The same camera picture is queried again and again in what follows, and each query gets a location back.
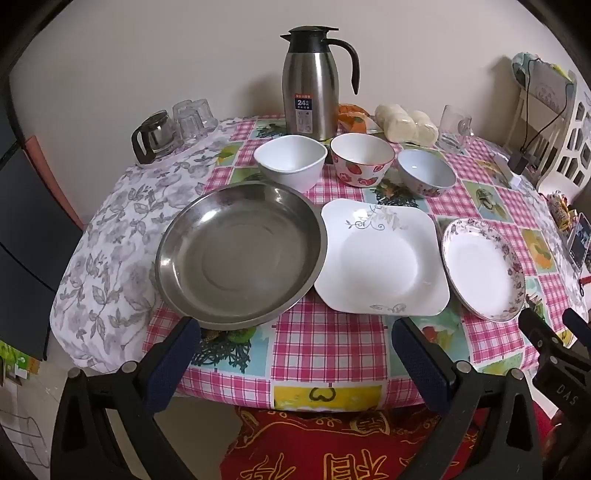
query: smartphone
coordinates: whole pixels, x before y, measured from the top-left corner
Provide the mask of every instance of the smartphone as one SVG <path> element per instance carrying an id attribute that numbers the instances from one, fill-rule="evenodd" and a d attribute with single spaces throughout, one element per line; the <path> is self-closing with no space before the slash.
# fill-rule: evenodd
<path id="1" fill-rule="evenodd" d="M 577 218 L 577 225 L 574 231 L 574 235 L 570 240 L 569 253 L 570 258 L 573 260 L 574 266 L 577 268 L 577 272 L 581 272 L 583 269 L 583 263 L 587 256 L 587 250 L 589 249 L 589 242 L 591 241 L 591 225 L 587 217 L 583 213 L 580 213 Z"/>

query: floor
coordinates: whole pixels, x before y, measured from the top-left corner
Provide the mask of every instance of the floor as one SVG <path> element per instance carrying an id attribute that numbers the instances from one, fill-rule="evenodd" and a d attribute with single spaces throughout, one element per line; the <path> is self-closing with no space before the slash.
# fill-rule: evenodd
<path id="1" fill-rule="evenodd" d="M 48 358 L 50 361 L 41 364 L 38 375 L 32 375 L 23 382 L 22 387 L 16 389 L 19 414 L 26 412 L 36 421 L 47 445 L 47 459 L 51 451 L 57 407 L 67 378 L 65 365 L 51 362 L 51 351 Z M 148 480 L 118 414 L 110 413 L 109 418 L 131 472 L 138 478 Z M 174 397 L 168 408 L 154 418 L 196 478 L 220 478 L 219 464 L 240 429 L 240 421 L 233 407 L 197 398 Z M 48 469 L 35 467 L 32 470 L 41 480 L 49 479 Z"/>

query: floral cloth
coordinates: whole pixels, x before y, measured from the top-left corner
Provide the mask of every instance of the floral cloth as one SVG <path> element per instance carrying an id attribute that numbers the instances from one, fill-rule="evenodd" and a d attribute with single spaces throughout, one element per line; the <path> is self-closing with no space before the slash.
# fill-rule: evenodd
<path id="1" fill-rule="evenodd" d="M 51 329 L 80 367 L 139 361 L 160 295 L 154 259 L 175 215 L 202 193 L 238 119 L 147 168 L 128 168 L 82 235 L 51 309 Z"/>

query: white bowl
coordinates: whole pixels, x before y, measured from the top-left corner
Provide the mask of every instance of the white bowl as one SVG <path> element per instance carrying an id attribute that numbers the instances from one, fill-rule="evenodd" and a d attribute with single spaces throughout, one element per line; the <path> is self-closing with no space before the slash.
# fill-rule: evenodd
<path id="1" fill-rule="evenodd" d="M 266 177 L 303 193 L 320 178 L 327 153 L 326 147 L 312 138 L 285 135 L 262 144 L 254 157 Z"/>
<path id="2" fill-rule="evenodd" d="M 456 184 L 456 174 L 440 157 L 424 150 L 402 150 L 398 154 L 400 178 L 421 197 L 438 197 Z"/>
<path id="3" fill-rule="evenodd" d="M 377 185 L 394 162 L 392 145 L 368 134 L 338 135 L 330 142 L 338 178 L 353 187 Z"/>

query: thermos label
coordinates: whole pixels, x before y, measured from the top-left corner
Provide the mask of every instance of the thermos label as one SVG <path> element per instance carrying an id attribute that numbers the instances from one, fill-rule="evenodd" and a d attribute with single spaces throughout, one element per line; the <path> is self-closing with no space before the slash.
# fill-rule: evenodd
<path id="1" fill-rule="evenodd" d="M 294 95 L 295 124 L 298 133 L 312 133 L 312 95 L 296 93 Z"/>

